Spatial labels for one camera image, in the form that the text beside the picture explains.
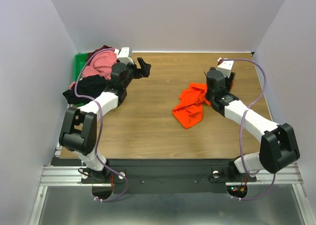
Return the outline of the orange t shirt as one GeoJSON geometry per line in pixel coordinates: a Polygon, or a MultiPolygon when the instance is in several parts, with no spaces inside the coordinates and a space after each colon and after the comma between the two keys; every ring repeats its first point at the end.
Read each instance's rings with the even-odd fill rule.
{"type": "Polygon", "coordinates": [[[180,94],[180,103],[173,108],[172,114],[185,129],[195,126],[203,119],[204,104],[211,105],[205,97],[206,92],[206,84],[190,83],[180,94]]]}

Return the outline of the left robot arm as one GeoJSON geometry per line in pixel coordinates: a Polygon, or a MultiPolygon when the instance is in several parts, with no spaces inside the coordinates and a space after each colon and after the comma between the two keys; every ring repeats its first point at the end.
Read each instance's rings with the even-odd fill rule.
{"type": "Polygon", "coordinates": [[[111,176],[109,163],[97,149],[100,137],[97,135],[97,122],[109,111],[119,107],[127,96],[127,87],[133,79],[147,78],[151,64],[137,58],[140,68],[134,63],[118,62],[112,66],[111,79],[101,94],[88,104],[66,110],[59,144],[75,153],[85,163],[86,169],[79,173],[97,182],[106,182],[111,176]]]}

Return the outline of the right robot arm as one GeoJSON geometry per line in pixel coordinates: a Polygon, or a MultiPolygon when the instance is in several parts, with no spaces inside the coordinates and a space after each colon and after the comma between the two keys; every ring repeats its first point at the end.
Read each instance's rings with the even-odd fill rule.
{"type": "Polygon", "coordinates": [[[245,173],[254,176],[260,170],[275,174],[300,158],[292,126],[264,118],[230,93],[234,73],[226,77],[216,68],[210,68],[205,76],[205,98],[213,110],[239,124],[241,129],[247,130],[260,142],[258,152],[241,153],[229,164],[227,175],[230,179],[239,180],[245,173]]]}

